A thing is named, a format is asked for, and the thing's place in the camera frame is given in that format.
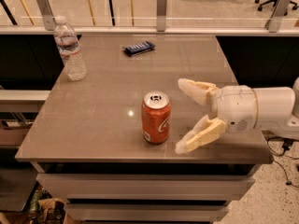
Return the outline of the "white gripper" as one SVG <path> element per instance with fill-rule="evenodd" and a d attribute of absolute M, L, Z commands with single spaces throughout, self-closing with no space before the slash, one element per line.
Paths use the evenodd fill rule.
<path fill-rule="evenodd" d="M 225 132 L 245 133 L 254 128 L 257 101 L 255 92 L 248 86 L 225 86 L 219 89 L 214 83 L 180 78 L 178 87 L 199 105 L 207 105 L 211 99 L 214 119 L 204 115 L 176 143 L 177 154 L 189 153 L 212 143 Z"/>

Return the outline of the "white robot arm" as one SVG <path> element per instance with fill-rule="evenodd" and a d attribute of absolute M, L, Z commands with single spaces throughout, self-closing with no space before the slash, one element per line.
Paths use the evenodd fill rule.
<path fill-rule="evenodd" d="M 181 78 L 178 87 L 210 113 L 203 116 L 176 143 L 185 154 L 219 139 L 223 133 L 267 130 L 279 137 L 299 139 L 298 85 L 274 88 L 217 87 L 213 83 Z"/>

